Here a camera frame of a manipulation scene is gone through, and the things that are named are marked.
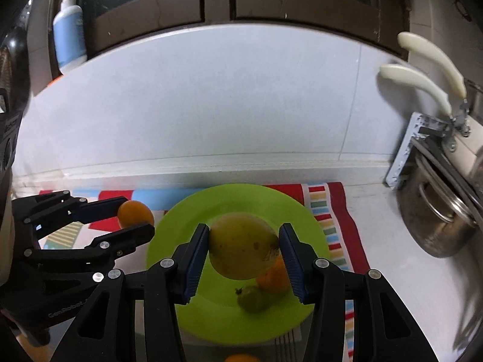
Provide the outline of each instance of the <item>green plate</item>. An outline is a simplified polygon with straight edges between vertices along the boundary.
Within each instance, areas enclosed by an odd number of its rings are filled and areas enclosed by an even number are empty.
[[[214,219],[229,212],[251,213],[277,231],[283,223],[289,222],[300,241],[311,244],[319,257],[329,256],[320,225],[299,202],[264,186],[229,184],[192,194],[168,211],[149,245],[148,267],[171,257],[179,244],[190,240],[199,223],[210,226]],[[188,305],[176,306],[179,326],[215,343],[258,343],[296,327],[313,310],[312,305],[302,305],[289,292],[275,299],[262,313],[248,314],[237,305],[235,289],[249,284],[255,284],[255,280],[222,277],[207,257],[196,295]]]

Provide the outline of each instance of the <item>orange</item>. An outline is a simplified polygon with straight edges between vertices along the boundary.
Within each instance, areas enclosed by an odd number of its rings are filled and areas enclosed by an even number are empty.
[[[248,354],[234,354],[225,359],[225,362],[261,362],[257,357]]]
[[[121,228],[126,228],[148,222],[154,226],[154,216],[146,204],[136,200],[129,200],[117,210],[117,220]]]
[[[257,285],[270,294],[281,294],[290,289],[290,279],[283,263],[282,255],[278,255],[275,264],[267,272],[257,276]]]

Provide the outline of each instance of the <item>white countertop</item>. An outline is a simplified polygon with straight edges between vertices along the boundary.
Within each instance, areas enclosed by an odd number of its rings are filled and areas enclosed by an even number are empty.
[[[477,328],[483,306],[483,278],[469,245],[453,257],[434,258],[407,231],[395,192],[382,184],[344,188],[370,267],[391,283],[439,362],[454,362]]]

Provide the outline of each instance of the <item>colorful stripe pattern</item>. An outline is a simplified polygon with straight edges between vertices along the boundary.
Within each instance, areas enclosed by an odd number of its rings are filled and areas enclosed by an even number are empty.
[[[47,236],[44,249],[72,249],[79,232],[84,226],[81,222],[74,222],[54,231]]]
[[[344,253],[344,238],[337,222],[337,218],[332,212],[330,206],[330,191],[327,184],[302,185],[303,189],[308,190],[310,203],[306,203],[306,207],[310,207],[315,219],[320,224],[322,231],[327,239],[329,246],[330,261],[344,271],[352,271],[352,265],[348,254]],[[345,303],[345,340],[349,360],[352,362],[354,354],[354,304],[353,301]]]

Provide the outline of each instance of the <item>wooden cabinet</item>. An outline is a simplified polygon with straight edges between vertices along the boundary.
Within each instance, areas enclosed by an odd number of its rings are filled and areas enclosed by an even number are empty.
[[[250,18],[320,26],[405,56],[397,34],[409,30],[406,0],[236,0],[236,19]]]
[[[84,12],[89,57],[158,30],[234,21],[280,21],[324,28],[406,57],[397,44],[397,34],[409,30],[407,0],[77,0],[77,3]],[[51,17],[59,6],[59,0],[52,1]]]

